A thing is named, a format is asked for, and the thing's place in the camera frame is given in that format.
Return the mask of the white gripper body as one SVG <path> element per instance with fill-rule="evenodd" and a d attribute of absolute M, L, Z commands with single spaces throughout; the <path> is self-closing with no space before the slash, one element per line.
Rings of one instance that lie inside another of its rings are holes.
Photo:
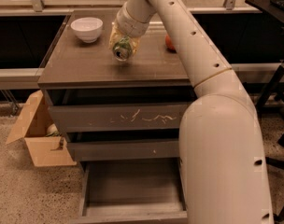
<path fill-rule="evenodd" d="M 136 6 L 126 2 L 117 13 L 116 23 L 123 34 L 140 37 L 147 31 L 151 18 L 151 7 Z"/>

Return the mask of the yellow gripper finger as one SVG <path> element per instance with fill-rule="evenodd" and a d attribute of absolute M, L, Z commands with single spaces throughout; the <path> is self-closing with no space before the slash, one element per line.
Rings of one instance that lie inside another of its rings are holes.
<path fill-rule="evenodd" d="M 134 56 L 139 48 L 140 37 L 130 38 L 131 55 Z"/>
<path fill-rule="evenodd" d="M 116 22 L 112 23 L 112 30 L 109 38 L 109 49 L 113 50 L 116 43 L 118 43 L 123 38 L 123 32 L 119 29 Z"/>

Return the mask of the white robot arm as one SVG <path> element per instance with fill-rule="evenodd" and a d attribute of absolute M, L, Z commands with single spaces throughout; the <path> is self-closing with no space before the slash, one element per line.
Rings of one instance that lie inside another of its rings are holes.
<path fill-rule="evenodd" d="M 197 96 L 179 128 L 189 224 L 275 224 L 256 108 L 181 0 L 128 0 L 110 42 L 139 38 L 158 15 Z"/>

